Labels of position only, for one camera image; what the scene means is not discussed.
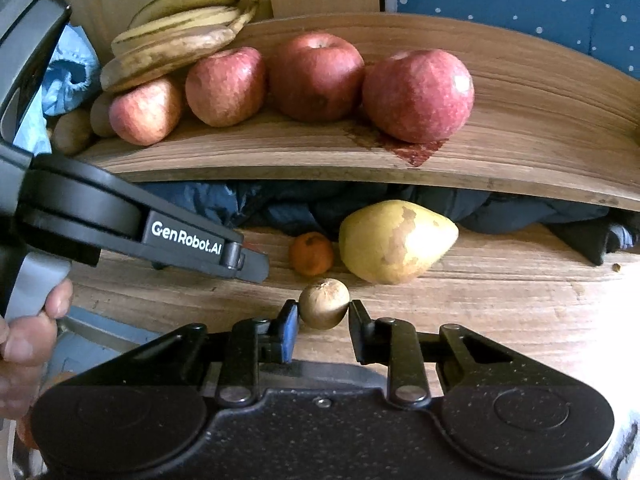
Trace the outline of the person's left hand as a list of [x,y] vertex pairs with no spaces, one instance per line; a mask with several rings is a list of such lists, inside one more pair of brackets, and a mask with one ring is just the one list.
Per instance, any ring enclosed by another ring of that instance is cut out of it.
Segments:
[[58,333],[56,322],[72,304],[73,284],[66,278],[51,290],[36,316],[1,320],[1,417],[24,417],[35,399]]

